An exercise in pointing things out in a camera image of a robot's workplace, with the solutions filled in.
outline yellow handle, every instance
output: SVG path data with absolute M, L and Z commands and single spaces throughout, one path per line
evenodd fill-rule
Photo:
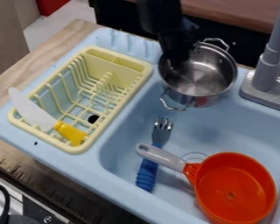
M 84 138 L 88 136 L 85 132 L 76 129 L 70 124 L 62 121 L 57 121 L 56 125 L 53 128 L 57 130 L 68 141 L 71 141 L 73 146 L 79 146 L 83 144 L 85 141 Z

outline wall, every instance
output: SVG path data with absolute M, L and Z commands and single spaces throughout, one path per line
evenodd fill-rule
M 13 0 L 17 11 L 19 23 L 22 28 L 26 28 L 39 18 L 39 8 L 36 0 Z
M 12 0 L 0 0 L 0 74 L 29 52 Z

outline silver pot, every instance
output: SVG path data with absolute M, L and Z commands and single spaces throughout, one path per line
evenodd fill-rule
M 207 42 L 220 42 L 224 49 Z M 178 67 L 172 67 L 163 55 L 158 70 L 164 83 L 161 102 L 168 109 L 185 111 L 188 107 L 202 108 L 214 105 L 218 96 L 235 83 L 237 67 L 228 53 L 229 46 L 219 38 L 206 38 L 191 50 L 190 58 Z M 164 96 L 184 105 L 174 108 L 167 104 Z

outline dish rack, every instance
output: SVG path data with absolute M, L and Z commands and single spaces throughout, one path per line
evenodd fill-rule
M 9 121 L 68 153 L 82 153 L 123 109 L 152 74 L 152 65 L 98 46 L 79 51 L 64 66 L 34 89 L 28 97 L 58 120 L 88 134 L 72 146 L 54 129 L 43 132 L 30 126 L 12 108 Z

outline fork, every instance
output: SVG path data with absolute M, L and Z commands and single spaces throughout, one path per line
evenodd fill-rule
M 152 131 L 152 145 L 158 148 L 162 148 L 168 141 L 170 134 L 172 133 L 173 122 L 171 119 L 165 119 L 159 117 L 153 127 Z M 158 170 L 158 164 L 151 162 L 148 159 L 143 159 L 139 172 L 136 176 L 136 186 L 151 193 Z

